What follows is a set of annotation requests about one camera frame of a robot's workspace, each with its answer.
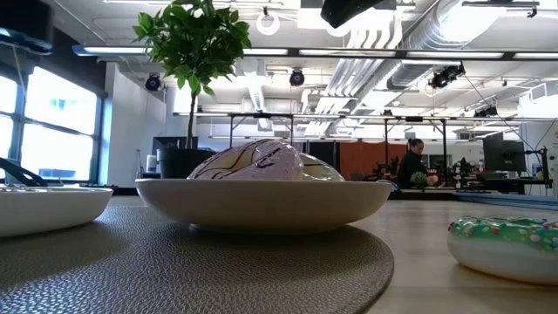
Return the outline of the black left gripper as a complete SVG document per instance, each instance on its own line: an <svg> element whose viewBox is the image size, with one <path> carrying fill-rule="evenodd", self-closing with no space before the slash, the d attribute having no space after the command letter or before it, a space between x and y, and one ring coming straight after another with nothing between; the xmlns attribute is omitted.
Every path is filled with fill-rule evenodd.
<svg viewBox="0 0 558 314"><path fill-rule="evenodd" d="M0 44L36 55L51 55L50 42L20 31L49 30L52 17L51 6L42 0L0 0Z"/></svg>

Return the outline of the mint frosted donut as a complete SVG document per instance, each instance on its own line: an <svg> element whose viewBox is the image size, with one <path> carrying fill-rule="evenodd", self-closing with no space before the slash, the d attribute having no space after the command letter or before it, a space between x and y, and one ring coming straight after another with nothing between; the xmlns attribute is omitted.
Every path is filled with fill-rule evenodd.
<svg viewBox="0 0 558 314"><path fill-rule="evenodd" d="M305 181L344 181L343 176L328 163L305 153L299 153L299 156L303 162Z"/></svg>

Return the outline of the green frosted sprinkle donut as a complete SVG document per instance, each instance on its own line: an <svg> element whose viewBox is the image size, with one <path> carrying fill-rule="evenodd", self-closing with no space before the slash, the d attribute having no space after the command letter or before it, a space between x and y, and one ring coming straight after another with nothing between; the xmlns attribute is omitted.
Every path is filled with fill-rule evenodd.
<svg viewBox="0 0 558 314"><path fill-rule="evenodd" d="M449 224L447 246L457 262L472 270L558 285L558 221L462 216Z"/></svg>

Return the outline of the large window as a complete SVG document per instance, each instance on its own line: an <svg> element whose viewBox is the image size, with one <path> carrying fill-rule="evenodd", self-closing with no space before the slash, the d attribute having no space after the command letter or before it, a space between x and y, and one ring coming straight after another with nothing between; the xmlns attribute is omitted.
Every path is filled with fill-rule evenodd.
<svg viewBox="0 0 558 314"><path fill-rule="evenodd" d="M103 105L95 92L42 67L0 72L0 158L46 181L95 182Z"/></svg>

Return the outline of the orange partition panel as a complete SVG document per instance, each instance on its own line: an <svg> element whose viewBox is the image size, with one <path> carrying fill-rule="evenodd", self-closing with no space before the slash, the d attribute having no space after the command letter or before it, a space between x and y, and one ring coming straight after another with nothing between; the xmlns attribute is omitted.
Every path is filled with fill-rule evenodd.
<svg viewBox="0 0 558 314"><path fill-rule="evenodd" d="M391 161L401 160L407 151L406 145L385 142L368 143L363 141L343 142L340 144L339 165L340 174L350 179L351 174L373 174L373 170L380 164L386 164L386 173L391 171Z"/></svg>

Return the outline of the small green leafy tree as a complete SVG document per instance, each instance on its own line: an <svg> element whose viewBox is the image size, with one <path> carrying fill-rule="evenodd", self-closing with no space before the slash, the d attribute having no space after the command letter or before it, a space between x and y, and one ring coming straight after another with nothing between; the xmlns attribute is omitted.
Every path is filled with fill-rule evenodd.
<svg viewBox="0 0 558 314"><path fill-rule="evenodd" d="M249 23L230 7L216 8L213 0L174 0L157 13L141 12L133 26L149 60L159 63L165 77L176 79L190 94L186 149L194 147L194 114L200 93L214 95L213 79L230 79L235 63L252 47Z"/></svg>

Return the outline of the white shallow bowl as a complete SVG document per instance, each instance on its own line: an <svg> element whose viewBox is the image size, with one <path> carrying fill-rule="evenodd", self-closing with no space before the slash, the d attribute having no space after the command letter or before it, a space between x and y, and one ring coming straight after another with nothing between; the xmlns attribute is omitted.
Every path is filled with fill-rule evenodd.
<svg viewBox="0 0 558 314"><path fill-rule="evenodd" d="M110 188L0 186L0 238L92 222L111 197Z"/></svg>

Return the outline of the person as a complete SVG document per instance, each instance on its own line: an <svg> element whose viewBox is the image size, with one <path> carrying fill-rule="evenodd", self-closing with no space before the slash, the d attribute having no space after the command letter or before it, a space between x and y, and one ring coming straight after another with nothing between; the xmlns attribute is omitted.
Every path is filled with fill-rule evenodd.
<svg viewBox="0 0 558 314"><path fill-rule="evenodd" d="M407 152L400 161L398 169L398 186L401 189L412 188L410 179L415 172L427 174L428 186L434 186L438 182L439 178L435 174L429 175L427 168L422 163L424 142L421 139L409 139L408 146Z"/></svg>

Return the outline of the dark monitor behind tree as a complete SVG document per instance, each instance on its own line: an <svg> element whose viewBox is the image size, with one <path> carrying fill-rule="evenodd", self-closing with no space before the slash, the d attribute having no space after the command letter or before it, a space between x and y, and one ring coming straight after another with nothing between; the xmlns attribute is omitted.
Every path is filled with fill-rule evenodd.
<svg viewBox="0 0 558 314"><path fill-rule="evenodd" d="M178 148L187 149L188 137L185 136L158 136L153 137L152 154L156 154L159 149Z"/></svg>

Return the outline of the black plant pot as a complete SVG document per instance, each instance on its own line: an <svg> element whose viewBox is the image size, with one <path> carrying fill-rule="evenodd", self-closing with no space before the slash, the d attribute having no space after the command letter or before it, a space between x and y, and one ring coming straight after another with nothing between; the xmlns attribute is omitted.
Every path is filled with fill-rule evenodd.
<svg viewBox="0 0 558 314"><path fill-rule="evenodd" d="M162 179L186 179L204 160L215 152L196 149L163 148L157 150Z"/></svg>

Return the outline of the black computer monitor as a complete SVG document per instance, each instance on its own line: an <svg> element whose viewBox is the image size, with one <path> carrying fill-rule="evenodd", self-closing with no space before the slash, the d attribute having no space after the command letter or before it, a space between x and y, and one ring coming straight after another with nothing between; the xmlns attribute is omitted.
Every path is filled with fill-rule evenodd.
<svg viewBox="0 0 558 314"><path fill-rule="evenodd" d="M524 144L512 140L483 140L485 168L492 171L526 172Z"/></svg>

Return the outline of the blue mat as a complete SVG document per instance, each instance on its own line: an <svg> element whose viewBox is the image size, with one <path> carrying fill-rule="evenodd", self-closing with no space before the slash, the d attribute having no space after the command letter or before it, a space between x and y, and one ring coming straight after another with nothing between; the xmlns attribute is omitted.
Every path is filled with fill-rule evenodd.
<svg viewBox="0 0 558 314"><path fill-rule="evenodd" d="M456 192L457 201L483 203L497 206L533 208L558 212L558 197L543 195L506 195Z"/></svg>

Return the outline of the long ceiling light rail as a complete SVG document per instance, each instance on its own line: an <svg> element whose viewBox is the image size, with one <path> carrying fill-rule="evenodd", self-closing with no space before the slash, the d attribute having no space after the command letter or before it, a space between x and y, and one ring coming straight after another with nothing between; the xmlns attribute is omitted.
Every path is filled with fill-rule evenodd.
<svg viewBox="0 0 558 314"><path fill-rule="evenodd" d="M357 58L396 60L451 60L501 62L554 62L558 51L402 50L348 48L248 48L244 57Z"/></svg>

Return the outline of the silver ventilation duct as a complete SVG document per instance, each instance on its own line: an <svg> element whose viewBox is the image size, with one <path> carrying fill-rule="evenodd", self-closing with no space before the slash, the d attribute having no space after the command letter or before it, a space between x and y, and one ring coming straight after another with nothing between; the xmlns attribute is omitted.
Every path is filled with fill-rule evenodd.
<svg viewBox="0 0 558 314"><path fill-rule="evenodd" d="M463 2L476 0L439 0L435 7L418 24L402 48L407 50L460 50L483 34L505 13L504 8L464 6ZM404 90L424 77L433 65L409 65L401 62L392 65L386 87Z"/></svg>

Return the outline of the black metal frame rack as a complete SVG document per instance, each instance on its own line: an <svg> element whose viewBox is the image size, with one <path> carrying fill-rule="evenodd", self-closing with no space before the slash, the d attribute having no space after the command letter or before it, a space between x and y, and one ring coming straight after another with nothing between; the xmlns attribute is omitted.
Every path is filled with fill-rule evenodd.
<svg viewBox="0 0 558 314"><path fill-rule="evenodd" d="M252 119L278 119L280 121L288 120L287 128L290 131L290 136L283 139L289 140L290 144L295 140L295 122L297 120L309 120L317 122L337 122L345 119L355 119L356 121L378 121L384 126L384 145L385 145L385 158L389 160L389 129L390 122L404 122L406 124L419 124L429 122L434 129L437 129L442 134L442 140L425 139L430 142L441 142L443 149L443 174L447 174L448 157L447 157L447 121L446 117L424 117L424 116L386 116L386 115L347 115L347 114L302 114L302 113L226 113L225 116L230 119L229 123L229 146L233 146L234 130L241 124L239 121L235 124L236 118L245 120L246 118Z"/></svg>

